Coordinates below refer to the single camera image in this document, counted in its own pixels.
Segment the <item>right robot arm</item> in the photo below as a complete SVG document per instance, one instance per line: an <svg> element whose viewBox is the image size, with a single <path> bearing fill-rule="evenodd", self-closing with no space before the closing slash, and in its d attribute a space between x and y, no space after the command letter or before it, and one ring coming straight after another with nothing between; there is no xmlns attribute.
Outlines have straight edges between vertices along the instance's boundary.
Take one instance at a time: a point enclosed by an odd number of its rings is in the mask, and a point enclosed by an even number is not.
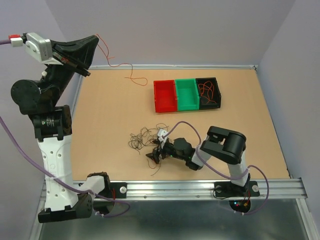
<svg viewBox="0 0 320 240"><path fill-rule="evenodd" d="M168 132L160 129L157 138L152 142L157 146L146 157L159 164L161 160L171 157L185 162L194 171L203 168L211 157L215 157L228 166L230 176L229 186L226 187L235 195L242 195L248 191L250 173L245 162L247 138L240 132L211 126L204 141L197 147L180 137L170 142L166 136Z"/></svg>

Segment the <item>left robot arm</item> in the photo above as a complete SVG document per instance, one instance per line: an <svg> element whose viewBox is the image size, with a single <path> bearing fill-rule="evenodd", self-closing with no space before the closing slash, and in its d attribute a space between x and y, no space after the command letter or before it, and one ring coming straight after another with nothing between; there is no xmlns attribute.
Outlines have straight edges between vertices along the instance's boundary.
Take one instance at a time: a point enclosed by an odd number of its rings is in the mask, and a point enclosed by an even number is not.
<svg viewBox="0 0 320 240"><path fill-rule="evenodd" d="M13 47L25 51L45 70L40 80L21 79L11 87L12 100L20 113L29 117L41 151L45 174L46 199L38 214L40 223L89 218L96 194L106 197L111 184L106 173L90 174L80 189L73 187L71 165L72 116L68 105L58 101L74 74L89 76L99 39L95 35L59 42L34 32L11 35Z"/></svg>

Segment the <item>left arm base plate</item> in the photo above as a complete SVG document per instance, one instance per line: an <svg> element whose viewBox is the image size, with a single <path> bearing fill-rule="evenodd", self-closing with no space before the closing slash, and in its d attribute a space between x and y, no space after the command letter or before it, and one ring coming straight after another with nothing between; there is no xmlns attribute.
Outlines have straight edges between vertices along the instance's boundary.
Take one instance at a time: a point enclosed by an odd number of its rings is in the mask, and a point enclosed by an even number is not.
<svg viewBox="0 0 320 240"><path fill-rule="evenodd" d="M126 199L127 192L122 193L121 190L127 189L127 182L111 182L108 187L98 194L107 198Z"/></svg>

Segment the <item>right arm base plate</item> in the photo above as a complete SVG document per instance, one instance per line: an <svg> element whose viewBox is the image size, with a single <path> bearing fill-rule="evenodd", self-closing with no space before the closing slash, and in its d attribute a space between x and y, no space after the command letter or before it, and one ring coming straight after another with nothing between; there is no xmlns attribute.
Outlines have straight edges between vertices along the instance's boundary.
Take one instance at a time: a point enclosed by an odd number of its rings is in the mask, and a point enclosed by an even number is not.
<svg viewBox="0 0 320 240"><path fill-rule="evenodd" d="M258 183L250 180L245 186L238 186L230 181L217 181L214 183L214 195L217 198L241 198L259 197L260 191Z"/></svg>

